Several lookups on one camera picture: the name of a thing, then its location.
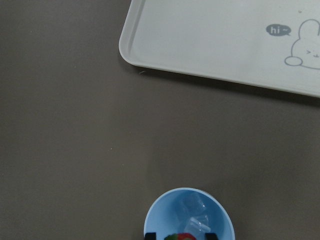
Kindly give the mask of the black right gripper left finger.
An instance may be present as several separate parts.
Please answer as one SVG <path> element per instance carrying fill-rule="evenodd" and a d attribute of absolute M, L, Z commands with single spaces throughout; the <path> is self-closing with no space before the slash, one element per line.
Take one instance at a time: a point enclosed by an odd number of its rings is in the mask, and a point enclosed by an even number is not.
<path fill-rule="evenodd" d="M 157 240 L 156 232 L 146 232 L 144 234 L 144 240 Z"/>

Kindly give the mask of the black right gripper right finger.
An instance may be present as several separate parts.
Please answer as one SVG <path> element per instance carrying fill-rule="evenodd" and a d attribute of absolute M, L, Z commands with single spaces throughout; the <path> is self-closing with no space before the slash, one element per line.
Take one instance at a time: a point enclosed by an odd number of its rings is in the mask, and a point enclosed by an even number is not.
<path fill-rule="evenodd" d="M 207 232 L 204 234 L 205 240 L 217 240 L 217 235 L 213 232 Z"/>

